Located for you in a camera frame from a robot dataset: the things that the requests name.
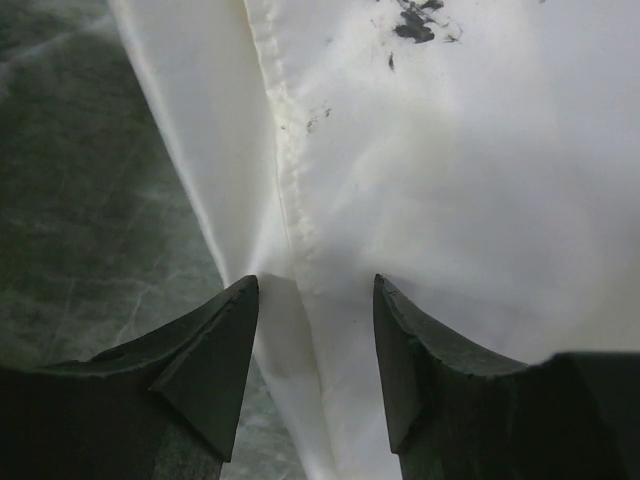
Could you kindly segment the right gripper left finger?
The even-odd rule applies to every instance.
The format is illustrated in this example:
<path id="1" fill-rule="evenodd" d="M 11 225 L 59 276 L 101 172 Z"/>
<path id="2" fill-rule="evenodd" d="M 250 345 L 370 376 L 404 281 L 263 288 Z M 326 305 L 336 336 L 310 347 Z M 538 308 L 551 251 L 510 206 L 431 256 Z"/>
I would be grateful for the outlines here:
<path id="1" fill-rule="evenodd" d="M 87 361 L 1 371 L 5 479 L 216 479 L 232 456 L 255 276 Z"/>

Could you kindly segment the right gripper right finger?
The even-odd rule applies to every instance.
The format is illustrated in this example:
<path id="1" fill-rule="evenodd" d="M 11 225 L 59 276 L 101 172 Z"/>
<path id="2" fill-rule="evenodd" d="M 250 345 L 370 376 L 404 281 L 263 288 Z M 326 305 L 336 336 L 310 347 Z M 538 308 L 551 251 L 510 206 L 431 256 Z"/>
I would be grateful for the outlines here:
<path id="1" fill-rule="evenodd" d="M 639 357 L 497 354 L 377 276 L 373 323 L 391 451 L 406 479 L 635 479 Z"/>

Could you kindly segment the cream pillowcase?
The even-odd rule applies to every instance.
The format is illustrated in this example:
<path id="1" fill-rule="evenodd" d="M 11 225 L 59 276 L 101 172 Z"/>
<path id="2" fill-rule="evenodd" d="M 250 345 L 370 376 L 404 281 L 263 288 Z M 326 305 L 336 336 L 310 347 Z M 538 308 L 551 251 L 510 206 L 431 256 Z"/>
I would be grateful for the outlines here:
<path id="1" fill-rule="evenodd" d="M 114 1 L 310 479 L 396 479 L 383 274 L 524 361 L 639 346 L 635 1 Z"/>

